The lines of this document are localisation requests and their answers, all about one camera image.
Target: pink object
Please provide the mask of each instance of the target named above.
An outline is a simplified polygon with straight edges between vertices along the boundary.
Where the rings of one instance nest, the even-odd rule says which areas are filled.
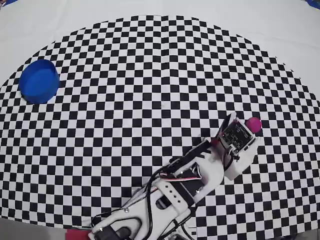
[[[257,117],[251,117],[246,122],[245,125],[250,129],[253,134],[259,132],[262,128],[261,120]]]
[[[79,229],[68,229],[65,234],[65,240],[90,240],[88,234],[90,231]]]

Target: circuit board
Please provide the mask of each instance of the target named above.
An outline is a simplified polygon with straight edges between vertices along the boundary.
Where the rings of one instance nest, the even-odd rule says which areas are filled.
[[[227,145],[235,147],[234,152],[240,152],[253,139],[252,134],[237,120],[234,120],[221,134]]]

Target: black cable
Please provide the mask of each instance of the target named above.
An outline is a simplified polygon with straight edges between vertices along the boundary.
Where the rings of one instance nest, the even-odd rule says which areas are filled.
[[[152,209],[151,209],[151,200],[150,200],[150,195],[151,195],[151,186],[154,180],[156,180],[156,176],[162,172],[167,166],[163,166],[161,168],[159,168],[157,171],[155,171],[152,176],[150,177],[147,185],[146,185],[146,208],[147,208],[147,212],[148,212],[148,218],[149,218],[149,229],[147,234],[145,235],[145,237],[143,238],[143,240],[147,240],[151,233],[152,233],[152,229],[153,229],[153,217],[152,217]]]
[[[115,210],[112,210],[112,211],[105,211],[105,212],[102,212],[102,213],[99,213],[97,215],[95,215],[93,218],[91,218],[91,227],[94,227],[94,220],[96,219],[96,217],[102,217],[103,215],[105,214],[109,214],[107,217],[110,216],[110,214],[112,214],[113,212],[116,212],[116,211],[119,211],[121,210],[122,208],[118,208],[118,209],[115,209]]]
[[[184,225],[184,224],[181,225],[181,229],[182,229],[182,231],[184,232],[184,234],[185,234],[190,240],[195,240],[195,239],[187,232],[187,230],[185,229],[185,225]]]
[[[185,219],[183,219],[181,222],[179,222],[178,224],[176,224],[174,221],[176,221],[175,219],[173,220],[173,223],[174,223],[174,227],[169,230],[166,234],[163,234],[161,235],[157,240],[163,240],[165,239],[166,237],[168,237],[170,234],[172,234],[178,227],[180,227],[181,225],[185,224],[192,216],[193,213],[196,212],[198,206],[195,206],[195,208],[193,210],[190,211],[190,214],[185,217]]]

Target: magenta ball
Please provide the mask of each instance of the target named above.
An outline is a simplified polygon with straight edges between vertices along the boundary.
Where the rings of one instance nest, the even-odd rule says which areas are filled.
[[[262,128],[261,120],[257,117],[251,117],[246,122],[245,125],[250,129],[250,131],[255,134]]]

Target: table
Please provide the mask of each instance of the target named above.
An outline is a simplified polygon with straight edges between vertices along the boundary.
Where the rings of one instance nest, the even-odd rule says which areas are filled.
[[[244,175],[202,202],[199,239],[318,227],[318,102],[249,40],[201,19],[149,15],[73,32],[26,64],[39,57],[60,73],[47,105],[28,105],[16,92],[23,66],[0,90],[2,216],[82,225],[119,207],[131,186],[236,110],[262,119],[264,145]]]

